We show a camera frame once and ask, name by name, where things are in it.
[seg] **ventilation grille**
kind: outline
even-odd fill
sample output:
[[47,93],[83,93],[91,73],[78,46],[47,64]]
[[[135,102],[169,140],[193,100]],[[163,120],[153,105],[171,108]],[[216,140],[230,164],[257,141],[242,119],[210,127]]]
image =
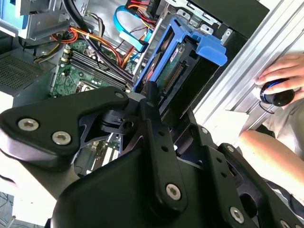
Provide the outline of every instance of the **ventilation grille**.
[[14,56],[0,59],[0,84],[18,90],[41,74],[41,69]]

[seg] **black metal bracket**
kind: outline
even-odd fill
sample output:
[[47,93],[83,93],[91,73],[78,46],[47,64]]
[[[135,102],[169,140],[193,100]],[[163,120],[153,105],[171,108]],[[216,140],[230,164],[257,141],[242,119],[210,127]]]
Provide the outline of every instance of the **black metal bracket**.
[[[153,99],[156,90],[156,84],[149,83],[146,97],[128,97],[117,88],[106,87],[7,110],[0,115],[1,150],[40,168],[61,171],[70,167],[78,150],[89,142],[105,139],[110,132],[123,135],[120,158],[65,190],[61,197],[64,202],[59,199],[55,210],[59,212],[55,218],[60,227],[84,227],[81,222],[85,219],[79,218],[83,214],[65,211],[67,215],[62,216],[61,208],[70,208],[75,200],[84,210],[94,200],[100,200],[97,210],[104,201],[114,203],[116,195],[103,188],[117,190],[119,185],[113,180],[119,178],[124,184],[120,198],[126,194],[132,199],[123,199],[129,203],[125,206],[138,211],[145,204],[143,208],[149,208],[145,213],[156,215],[156,220],[168,227],[185,227],[189,220],[195,223],[194,228],[253,228],[258,224],[261,228],[279,228],[281,221],[290,226],[300,224],[235,148],[214,144],[209,131],[197,125],[191,110],[176,128],[165,126]],[[36,127],[30,126],[29,131],[31,123],[20,126],[20,120],[25,118],[35,120]],[[54,141],[52,136],[58,131],[70,136],[65,145]],[[182,161],[176,154],[192,163]],[[84,193],[94,199],[81,200]],[[255,203],[257,208],[252,210],[250,205]],[[140,212],[127,214],[128,225],[145,221]],[[66,220],[71,216],[75,222]],[[91,224],[99,227],[99,217],[93,217],[96,222]]]

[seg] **green circuit board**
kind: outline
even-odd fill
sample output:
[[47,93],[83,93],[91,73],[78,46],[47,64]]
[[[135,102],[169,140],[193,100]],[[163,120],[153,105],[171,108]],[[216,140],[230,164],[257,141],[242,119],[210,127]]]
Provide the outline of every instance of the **green circuit board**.
[[175,75],[172,73],[173,73],[173,70],[175,69],[175,67],[177,66],[177,64],[179,63],[182,54],[185,51],[185,45],[186,45],[186,43],[183,41],[182,43],[179,43],[176,46],[175,50],[171,54],[171,56],[166,64],[166,66],[164,67],[161,74],[159,75],[156,83],[157,83],[160,91],[162,91],[163,89],[165,89],[168,86],[168,84],[170,83],[170,80],[174,79],[172,77],[178,76],[178,74]]
[[[79,53],[89,50],[89,46],[85,40],[77,40],[74,43],[66,45],[67,50],[75,50]],[[115,55],[107,50],[103,49],[103,52],[107,54],[111,59],[115,60]],[[126,65],[126,71],[132,72],[135,68],[136,62],[128,62]],[[58,64],[58,71],[55,82],[53,84],[51,96],[66,96],[77,92],[82,92],[79,89],[80,84],[85,84],[86,88],[101,88],[110,86],[108,82],[92,76],[75,66],[70,65],[68,62],[60,61]]]
[[110,86],[109,83],[82,72],[80,69],[72,65],[60,62],[52,96],[66,96],[80,92],[81,84],[85,84],[85,86],[88,86],[87,88],[101,88]]

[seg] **finger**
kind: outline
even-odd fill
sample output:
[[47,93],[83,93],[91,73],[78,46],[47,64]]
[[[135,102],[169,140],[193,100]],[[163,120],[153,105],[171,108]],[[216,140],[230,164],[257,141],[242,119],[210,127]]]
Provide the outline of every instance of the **finger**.
[[264,77],[265,75],[274,72],[279,69],[284,69],[284,68],[290,68],[290,67],[295,67],[298,66],[300,63],[299,61],[296,60],[280,60],[273,65],[271,65],[269,68],[267,68],[259,78]]
[[299,54],[287,54],[287,55],[284,55],[284,56],[280,57],[278,59],[278,61],[281,61],[281,60],[294,60],[294,59],[298,59],[298,58],[300,58],[302,56],[303,56],[302,53],[299,53]]
[[271,82],[274,80],[282,79],[282,78],[289,78],[293,76],[301,76],[303,75],[303,66],[294,66],[290,68],[285,68],[285,69],[279,69],[274,72],[271,72],[261,78],[259,78],[256,81],[256,84],[262,85],[265,84],[266,82]]
[[289,89],[296,89],[304,86],[304,77],[295,77],[293,79],[276,84],[264,91],[264,94],[276,94]]

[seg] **yellow wire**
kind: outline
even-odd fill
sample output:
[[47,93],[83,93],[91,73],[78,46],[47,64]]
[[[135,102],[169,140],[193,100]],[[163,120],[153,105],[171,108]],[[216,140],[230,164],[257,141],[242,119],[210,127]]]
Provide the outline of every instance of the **yellow wire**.
[[[57,44],[52,50],[50,50],[47,54],[45,54],[44,56],[49,56],[52,55],[53,52],[55,52],[57,50],[57,48],[59,47],[60,44]],[[37,59],[34,60],[35,63],[39,62],[39,60],[43,60],[44,58],[42,56],[38,57]]]
[[151,28],[146,22],[144,22],[143,19],[141,19],[141,21],[142,21],[142,23],[143,23],[146,27],[148,27],[148,28],[151,29],[151,30],[154,30],[154,29]]

